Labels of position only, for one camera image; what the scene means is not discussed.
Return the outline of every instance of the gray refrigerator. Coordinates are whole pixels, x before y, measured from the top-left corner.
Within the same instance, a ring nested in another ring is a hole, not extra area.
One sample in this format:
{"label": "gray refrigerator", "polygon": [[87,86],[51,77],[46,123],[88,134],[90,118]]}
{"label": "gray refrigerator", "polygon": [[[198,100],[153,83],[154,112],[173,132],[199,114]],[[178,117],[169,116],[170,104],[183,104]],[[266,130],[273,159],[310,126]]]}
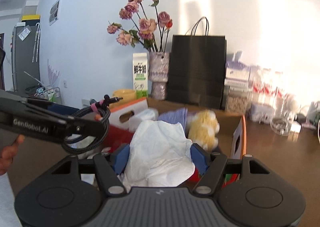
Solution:
{"label": "gray refrigerator", "polygon": [[22,41],[19,38],[19,34],[25,29],[24,26],[15,27],[13,29],[12,38],[12,79],[13,79],[13,89],[18,93],[29,93],[34,94],[36,87],[33,91],[26,91],[27,88],[37,86],[36,80],[25,74],[29,73],[34,78],[40,80],[39,72],[39,56],[36,61],[32,62],[33,48],[35,45],[35,37],[37,26],[30,26],[31,32]]}

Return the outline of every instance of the human hand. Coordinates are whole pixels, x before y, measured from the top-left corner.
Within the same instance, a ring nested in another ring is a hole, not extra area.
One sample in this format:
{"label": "human hand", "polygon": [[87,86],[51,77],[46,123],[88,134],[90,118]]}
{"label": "human hand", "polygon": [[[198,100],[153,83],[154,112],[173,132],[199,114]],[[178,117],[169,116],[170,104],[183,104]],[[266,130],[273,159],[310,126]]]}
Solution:
{"label": "human hand", "polygon": [[4,175],[11,166],[13,157],[17,155],[18,146],[24,141],[24,136],[19,135],[15,142],[10,146],[5,146],[0,152],[0,176]]}

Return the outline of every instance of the vase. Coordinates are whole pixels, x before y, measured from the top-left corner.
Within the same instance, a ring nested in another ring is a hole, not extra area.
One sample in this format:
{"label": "vase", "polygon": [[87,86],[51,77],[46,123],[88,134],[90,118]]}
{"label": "vase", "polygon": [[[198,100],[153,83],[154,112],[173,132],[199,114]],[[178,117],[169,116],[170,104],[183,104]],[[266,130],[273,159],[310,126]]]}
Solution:
{"label": "vase", "polygon": [[151,96],[164,100],[167,96],[167,82],[169,72],[168,52],[149,52],[148,79],[152,81]]}

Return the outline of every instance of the pink cable tie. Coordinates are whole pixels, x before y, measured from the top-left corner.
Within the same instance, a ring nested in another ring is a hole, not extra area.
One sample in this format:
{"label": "pink cable tie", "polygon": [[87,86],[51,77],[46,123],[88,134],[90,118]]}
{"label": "pink cable tie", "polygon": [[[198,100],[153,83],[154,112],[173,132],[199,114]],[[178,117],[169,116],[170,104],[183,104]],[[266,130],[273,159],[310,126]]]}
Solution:
{"label": "pink cable tie", "polygon": [[[104,100],[101,100],[101,101],[99,101],[99,104],[102,105],[103,102],[104,102]],[[92,103],[90,107],[94,113],[100,114],[95,103]]]}

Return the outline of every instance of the plush toy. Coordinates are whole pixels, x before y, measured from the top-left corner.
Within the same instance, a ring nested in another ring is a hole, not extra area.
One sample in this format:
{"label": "plush toy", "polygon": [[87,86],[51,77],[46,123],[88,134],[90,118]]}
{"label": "plush toy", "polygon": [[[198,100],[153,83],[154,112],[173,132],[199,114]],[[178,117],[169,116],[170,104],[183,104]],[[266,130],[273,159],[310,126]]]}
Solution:
{"label": "plush toy", "polygon": [[218,139],[215,136],[219,129],[216,114],[211,110],[201,111],[191,118],[188,138],[205,151],[211,152],[218,145]]}

